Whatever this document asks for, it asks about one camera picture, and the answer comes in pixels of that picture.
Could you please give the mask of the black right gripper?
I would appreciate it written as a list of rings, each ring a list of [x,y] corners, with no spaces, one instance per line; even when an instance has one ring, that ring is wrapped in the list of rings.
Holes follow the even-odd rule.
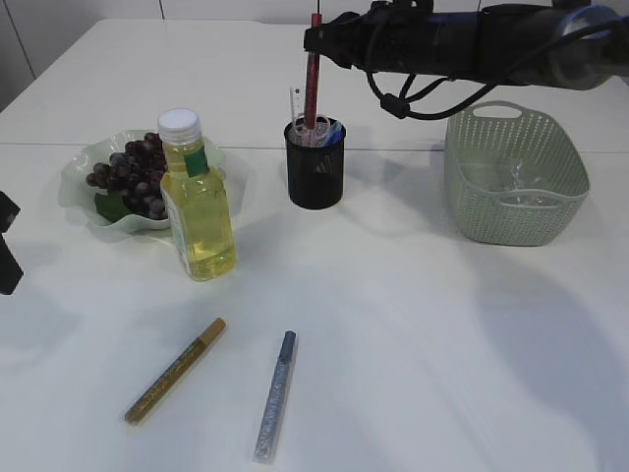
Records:
[[[346,12],[333,22],[310,27],[304,49],[342,69],[364,72],[417,73],[433,58],[436,15],[372,8]]]

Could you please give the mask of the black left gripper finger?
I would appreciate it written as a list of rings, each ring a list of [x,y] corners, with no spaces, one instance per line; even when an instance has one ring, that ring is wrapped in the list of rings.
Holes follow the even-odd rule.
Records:
[[[0,192],[0,232],[6,233],[20,212],[17,206],[4,192]]]
[[[11,295],[24,275],[3,237],[0,237],[0,292]]]

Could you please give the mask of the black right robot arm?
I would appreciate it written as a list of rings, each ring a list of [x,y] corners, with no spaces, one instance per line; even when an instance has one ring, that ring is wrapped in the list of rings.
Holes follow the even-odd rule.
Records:
[[[628,20],[588,1],[437,13],[430,1],[374,1],[308,29],[307,51],[344,69],[500,86],[589,90],[628,75]]]

